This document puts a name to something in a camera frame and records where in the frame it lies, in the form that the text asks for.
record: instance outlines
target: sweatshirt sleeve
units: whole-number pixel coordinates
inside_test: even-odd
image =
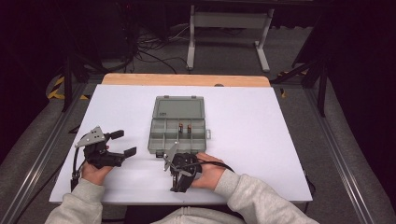
[[[62,204],[52,210],[46,224],[101,223],[104,192],[105,187],[81,178],[73,192],[65,194]]]
[[[294,204],[281,198],[261,180],[224,171],[215,192],[225,199],[231,210],[246,223],[317,223]]]

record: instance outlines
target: dark floor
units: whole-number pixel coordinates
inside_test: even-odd
[[[256,37],[260,36],[260,33],[245,30],[238,35],[229,35],[221,30],[203,30],[196,37],[195,64],[191,73],[267,76],[273,79],[279,72],[291,70],[290,65],[310,31],[309,28],[271,29],[264,46],[271,72],[264,74],[253,48],[253,42]],[[186,64],[183,62],[183,59],[186,60],[187,57],[188,40],[185,38],[188,36],[180,35],[179,37],[182,38],[177,42],[148,52],[161,59],[180,57],[181,59],[166,62],[178,73],[188,74],[189,71],[185,69]],[[149,56],[143,57],[145,60],[154,61]],[[115,60],[115,62],[104,62],[104,65],[111,66],[117,63],[119,62]],[[164,74],[173,72],[163,63],[147,63],[139,60],[134,60],[133,64],[129,64],[126,71]],[[368,219],[361,218],[361,212],[348,194],[343,172],[334,161],[326,134],[318,122],[318,112],[311,105],[308,97],[310,92],[316,92],[317,88],[304,90],[298,85],[298,80],[299,78],[296,77],[288,85],[274,86],[274,91],[301,164],[317,189],[314,201],[309,204],[307,214],[320,223],[396,223],[396,216],[389,198],[361,154],[330,83],[326,92],[325,121],[329,124],[343,159],[356,180],[356,186],[365,205],[363,209],[367,208]],[[93,94],[98,82],[100,82],[98,76],[92,78],[90,83],[83,87],[83,93]],[[281,87],[286,94],[281,95]],[[89,100],[76,101],[75,106],[67,112],[59,138],[48,147],[47,140],[52,130],[59,119],[65,115],[62,113],[63,105],[63,100],[51,99],[49,105],[32,122],[1,164],[0,217],[9,217],[10,212],[7,210],[16,203],[13,201],[42,148],[50,151],[50,157],[42,172],[35,174],[36,178],[32,180],[32,186],[35,188],[27,193],[29,198],[44,184],[68,152],[75,137],[68,131],[81,123]],[[53,186],[54,182],[50,181],[43,188],[24,212],[19,223],[43,223],[46,220],[50,211],[57,206],[57,204],[48,203]],[[304,204],[298,204],[298,206],[304,208]],[[124,217],[125,211],[126,206],[105,205],[104,218]]]

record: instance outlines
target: black cable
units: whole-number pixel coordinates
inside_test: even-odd
[[[82,165],[84,165],[85,161],[87,161],[87,160],[84,159],[84,161],[83,161],[83,162],[81,163],[81,165],[78,167],[78,173],[81,171]]]
[[[84,55],[74,53],[74,56],[76,56],[80,61],[84,62],[85,64],[88,64],[89,66],[93,67],[96,71],[107,74],[110,73],[110,71],[106,68],[104,68],[101,64],[96,64],[91,59],[86,58]]]
[[[58,68],[58,70],[56,70],[56,72],[55,72],[55,76],[58,76],[58,75],[61,75],[62,74],[62,69],[63,69],[64,67],[63,66],[61,66],[60,68]]]
[[[183,166],[180,166],[180,167],[176,166],[176,168],[183,169],[185,167],[202,165],[202,164],[213,164],[213,165],[221,166],[221,167],[224,167],[224,168],[226,168],[226,169],[228,169],[228,170],[233,172],[233,169],[230,166],[228,166],[227,164],[224,164],[222,162],[219,162],[219,161],[199,161],[199,162],[195,162],[195,163],[191,163],[191,164],[186,164],[186,165],[183,165]]]
[[[314,198],[315,192],[317,191],[317,188],[315,187],[315,185],[309,180],[308,178],[308,173],[306,172],[306,170],[303,168],[304,171],[304,175],[305,175],[305,179],[306,179],[306,183],[308,184],[308,188],[309,188],[309,192],[311,193],[312,198]],[[308,210],[308,205],[309,202],[305,204],[305,208],[303,210],[303,212],[306,214],[306,211]]]
[[[116,65],[116,66],[114,66],[114,67],[109,67],[109,68],[105,68],[105,69],[107,70],[108,73],[114,72],[114,71],[120,70],[120,69],[122,69],[122,68],[128,66],[128,64],[129,64],[131,61],[132,61],[132,57],[130,57],[130,59],[127,60],[125,63],[121,63],[121,64]],[[88,72],[90,72],[90,73],[93,73],[93,74],[103,74],[103,73],[104,73],[103,71],[100,71],[100,70],[97,70],[97,69],[86,68],[86,70],[87,70]]]
[[[129,70],[130,73],[133,73],[133,72],[134,72],[134,61],[132,61],[132,68],[133,68],[133,69],[130,69],[130,70]]]
[[[76,166],[77,166],[78,151],[79,151],[79,147],[76,148],[75,157],[73,159],[73,173],[72,173],[73,175],[77,174]]]
[[[220,31],[224,34],[233,35],[233,36],[242,34],[242,32],[244,32],[244,30],[246,30],[246,29],[237,29],[237,28],[235,28],[235,29],[230,29],[230,28],[218,29],[218,31]]]
[[[131,57],[131,61],[130,61],[130,62],[132,62],[132,63],[134,62],[134,56]],[[128,64],[129,64],[129,63],[126,63],[126,64],[125,64],[124,73],[126,73],[126,68],[128,67]]]
[[[181,38],[178,37],[180,35],[183,35],[183,33],[185,33],[189,27],[190,26],[185,27],[180,32],[176,33],[174,36],[167,37],[165,40],[155,37],[154,33],[152,33],[152,37],[148,38],[147,36],[150,33],[150,31],[148,31],[148,33],[139,36],[137,40],[137,45],[139,46],[139,48],[144,50],[162,49],[166,45],[177,42],[180,39],[182,39],[182,37]]]
[[[140,53],[144,53],[144,54],[146,54],[146,55],[148,55],[148,56],[150,56],[150,57],[152,57],[152,58],[155,58],[155,59],[159,60],[161,63],[164,63],[166,66],[170,67],[170,68],[174,71],[174,73],[177,74],[177,71],[175,70],[175,68],[173,68],[169,63],[166,63],[166,62],[164,62],[163,60],[157,58],[156,56],[154,56],[154,55],[152,55],[152,54],[149,54],[149,53],[146,53],[146,52],[143,51],[143,50],[139,50],[139,52],[140,52]]]
[[[144,60],[144,59],[141,57],[141,55],[139,55],[139,56],[140,56],[140,58],[136,57],[136,59],[139,60],[139,61],[141,61],[141,62],[144,62],[144,63],[159,63],[159,62],[160,62],[159,60],[156,60],[156,61],[147,61],[147,60]],[[169,61],[169,60],[181,60],[184,64],[186,64],[186,67],[188,66],[186,60],[184,60],[184,59],[182,59],[182,58],[180,58],[180,57],[173,57],[173,58],[162,59],[162,61]]]

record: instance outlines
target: wire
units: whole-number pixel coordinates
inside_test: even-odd
[[[76,175],[76,174],[77,174],[76,165],[77,165],[78,151],[79,151],[79,147],[76,148],[75,157],[74,157],[74,159],[73,159],[73,175]]]
[[[132,69],[129,70],[130,73],[134,72],[134,61],[132,61]]]
[[[180,166],[180,167],[177,166],[177,168],[183,169],[183,168],[186,168],[186,167],[197,166],[197,165],[202,165],[202,164],[213,164],[213,165],[221,166],[221,167],[224,167],[224,168],[226,168],[226,169],[228,169],[228,170],[233,172],[233,169],[230,166],[228,166],[225,163],[219,162],[219,161],[199,161],[199,162],[183,165],[183,166]]]
[[[306,172],[306,170],[303,168],[304,171],[304,175],[305,175],[305,179],[306,179],[306,183],[308,184],[308,188],[309,188],[309,192],[311,192],[311,196],[312,198],[314,198],[314,195],[317,191],[317,188],[315,187],[315,185],[309,180],[308,178],[308,173]],[[303,212],[306,214],[307,210],[308,210],[308,205],[309,203],[305,204],[305,208],[303,210]]]
[[[81,163],[81,165],[78,167],[78,173],[81,172],[82,165],[84,165],[85,161],[87,161],[87,160],[84,159],[84,161],[83,161],[83,162]]]
[[[242,34],[242,32],[244,32],[245,29],[237,29],[237,28],[235,28],[235,29],[230,29],[230,28],[221,29],[221,28],[219,28],[217,30],[224,34],[227,34],[227,35],[240,35],[240,34]]]
[[[114,72],[114,71],[120,70],[120,69],[122,69],[122,68],[128,66],[128,64],[129,64],[132,60],[133,60],[133,57],[130,57],[125,63],[121,63],[121,64],[116,65],[116,66],[114,66],[114,67],[109,67],[109,68],[105,68],[105,69],[106,69],[108,72]],[[93,73],[93,74],[101,74],[101,73],[103,73],[103,72],[101,72],[101,71],[99,71],[99,70],[96,70],[96,69],[86,68],[86,70],[87,70],[88,72],[90,72],[90,73]]]
[[[161,61],[181,60],[184,64],[186,64],[186,67],[188,66],[187,62],[184,59],[180,58],[180,57],[166,58],[166,59],[161,59],[161,60],[156,60],[156,61],[147,61],[147,60],[144,60],[140,54],[137,54],[137,55],[140,56],[140,58],[135,56],[136,59],[141,61],[141,62],[145,62],[145,63],[159,63]]]
[[[159,62],[161,62],[161,63],[164,63],[166,66],[170,67],[170,68],[172,69],[172,71],[174,71],[175,74],[177,74],[177,71],[175,70],[175,68],[173,68],[169,63],[166,63],[164,60],[161,60],[161,59],[157,58],[156,56],[154,56],[154,55],[152,55],[152,54],[146,53],[146,52],[143,51],[143,50],[139,50],[139,52],[140,52],[140,53],[144,53],[144,54],[146,54],[146,55],[148,55],[148,56],[150,56],[150,57],[152,57],[152,58],[155,58],[155,59],[157,59],[157,60],[158,60]]]
[[[131,62],[132,62],[132,63],[134,62],[134,56],[131,57]],[[126,73],[126,68],[127,68],[127,67],[128,67],[128,63],[125,64],[124,73]]]
[[[155,34],[152,33],[151,31],[148,31],[147,33],[141,34],[138,37],[137,44],[139,48],[144,49],[144,50],[150,50],[150,49],[161,49],[165,47],[166,45],[170,43],[177,42],[180,39],[185,39],[189,40],[184,37],[179,37],[182,35],[190,26],[187,25],[184,27],[181,31],[179,31],[176,35],[167,37],[166,40],[161,40],[158,37],[155,37]]]
[[[61,75],[61,74],[62,74],[61,70],[62,70],[63,68],[64,68],[63,66],[61,66],[60,68],[58,68],[58,69],[56,70],[56,72],[55,72],[55,76]]]

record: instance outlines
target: white tabletop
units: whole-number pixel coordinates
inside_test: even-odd
[[[190,188],[170,191],[172,177],[163,171],[163,159],[149,154],[152,113],[157,96],[203,96],[206,128],[211,130],[206,153],[218,157],[238,174],[265,181],[283,198],[312,201],[302,166],[272,88],[98,85],[64,163],[49,201],[60,203],[70,192],[74,145],[91,129],[104,133],[124,130],[109,140],[109,151],[122,153],[137,147],[106,177],[103,203],[111,204],[219,204],[219,195]],[[78,164],[84,159],[83,148]]]

